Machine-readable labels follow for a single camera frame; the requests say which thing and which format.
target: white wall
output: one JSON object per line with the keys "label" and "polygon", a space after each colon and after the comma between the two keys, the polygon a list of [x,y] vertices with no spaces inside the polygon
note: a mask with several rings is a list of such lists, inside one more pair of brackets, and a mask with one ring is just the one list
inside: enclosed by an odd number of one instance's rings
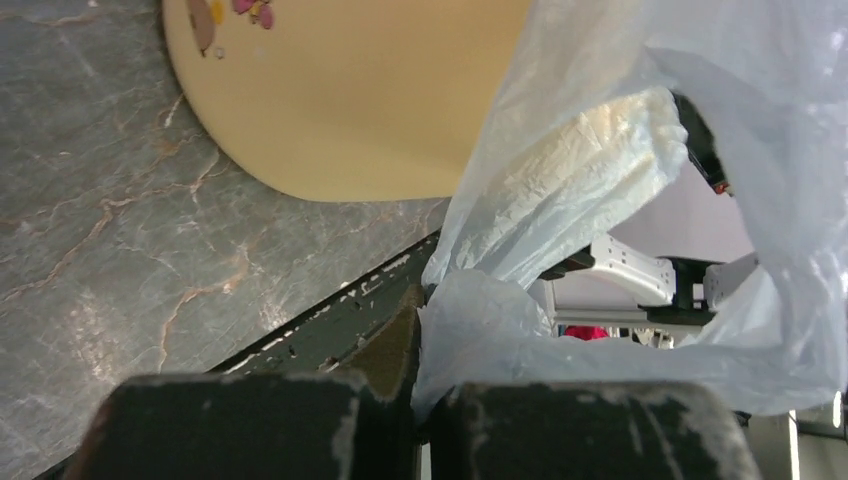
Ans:
{"label": "white wall", "polygon": [[844,441],[802,435],[798,446],[801,480],[848,478],[848,444]]}
{"label": "white wall", "polygon": [[430,466],[430,444],[421,447],[421,479],[430,480],[433,478],[432,467]]}
{"label": "white wall", "polygon": [[745,428],[748,448],[764,480],[800,480],[798,429],[791,415],[753,417]]}

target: marble countertop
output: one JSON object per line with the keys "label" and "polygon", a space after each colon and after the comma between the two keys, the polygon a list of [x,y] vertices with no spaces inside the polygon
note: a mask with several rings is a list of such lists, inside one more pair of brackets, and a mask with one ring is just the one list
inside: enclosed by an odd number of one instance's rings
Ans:
{"label": "marble countertop", "polygon": [[69,454],[127,376],[217,364],[444,216],[253,180],[186,105],[158,3],[0,6],[0,478]]}

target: translucent plastic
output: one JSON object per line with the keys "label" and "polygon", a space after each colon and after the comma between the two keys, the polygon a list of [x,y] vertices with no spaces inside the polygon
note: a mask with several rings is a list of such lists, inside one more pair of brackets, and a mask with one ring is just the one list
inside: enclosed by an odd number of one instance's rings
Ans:
{"label": "translucent plastic", "polygon": [[[758,414],[844,389],[846,35],[836,0],[538,0],[424,274],[419,420],[470,380],[688,380]],[[660,87],[715,134],[761,267],[684,347],[551,338],[525,289],[676,175]]]}

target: yellow bowl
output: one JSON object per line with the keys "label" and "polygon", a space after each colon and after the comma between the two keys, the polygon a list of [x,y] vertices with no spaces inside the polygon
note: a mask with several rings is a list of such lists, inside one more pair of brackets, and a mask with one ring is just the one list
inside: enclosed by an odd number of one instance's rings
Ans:
{"label": "yellow bowl", "polygon": [[532,0],[166,0],[212,138],[317,201],[450,196]]}

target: plastic bag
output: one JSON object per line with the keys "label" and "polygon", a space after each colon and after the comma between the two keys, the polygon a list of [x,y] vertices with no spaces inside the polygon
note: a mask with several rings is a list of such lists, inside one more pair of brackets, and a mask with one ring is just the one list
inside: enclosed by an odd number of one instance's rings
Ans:
{"label": "plastic bag", "polygon": [[[836,0],[537,0],[424,274],[418,419],[466,381],[693,381],[755,414],[844,389],[846,35]],[[760,268],[682,348],[550,337],[530,282],[676,175],[661,87],[713,131]]]}

